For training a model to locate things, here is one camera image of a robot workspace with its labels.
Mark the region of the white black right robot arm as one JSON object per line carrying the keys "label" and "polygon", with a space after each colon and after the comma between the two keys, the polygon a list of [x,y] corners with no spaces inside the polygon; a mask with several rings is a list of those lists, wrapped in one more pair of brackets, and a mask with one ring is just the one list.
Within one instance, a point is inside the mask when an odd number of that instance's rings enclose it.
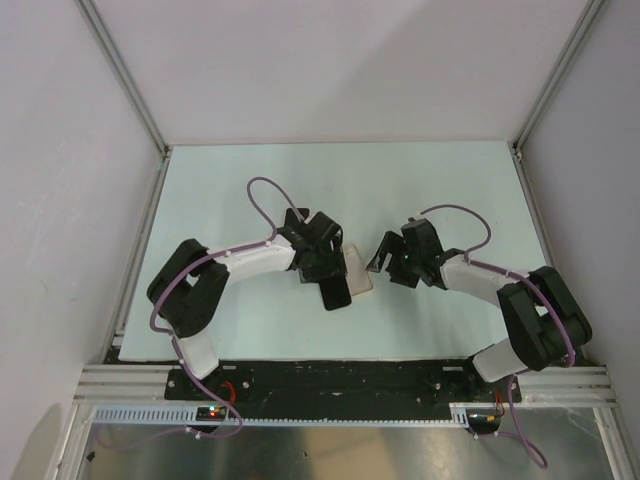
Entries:
{"label": "white black right robot arm", "polygon": [[461,378],[464,393],[476,401],[486,400],[507,376],[541,371],[562,360],[572,366],[593,336],[556,269],[520,273],[467,258],[460,249],[445,250],[426,219],[403,225],[400,233],[386,232],[367,270],[386,271],[391,282],[405,287],[422,282],[499,308],[507,338],[473,355],[473,369]]}

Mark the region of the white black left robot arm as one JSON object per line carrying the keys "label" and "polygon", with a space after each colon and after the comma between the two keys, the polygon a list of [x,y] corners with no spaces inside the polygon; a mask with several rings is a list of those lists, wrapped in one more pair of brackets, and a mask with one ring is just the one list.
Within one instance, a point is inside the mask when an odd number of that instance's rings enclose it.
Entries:
{"label": "white black left robot arm", "polygon": [[343,229],[323,212],[286,210],[284,225],[265,240],[215,253],[195,239],[183,241],[152,280],[150,327],[169,335],[187,387],[201,399],[221,389],[219,356],[205,333],[225,288],[261,274],[296,271],[319,287],[323,306],[352,303],[343,253]]}

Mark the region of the beige phone case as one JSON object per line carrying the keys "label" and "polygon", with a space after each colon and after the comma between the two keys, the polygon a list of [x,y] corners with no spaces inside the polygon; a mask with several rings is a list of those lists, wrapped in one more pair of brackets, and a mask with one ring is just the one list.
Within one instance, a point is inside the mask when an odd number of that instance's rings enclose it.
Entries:
{"label": "beige phone case", "polygon": [[354,244],[346,244],[343,247],[343,255],[350,295],[356,297],[370,292],[373,289],[373,283],[357,247]]}

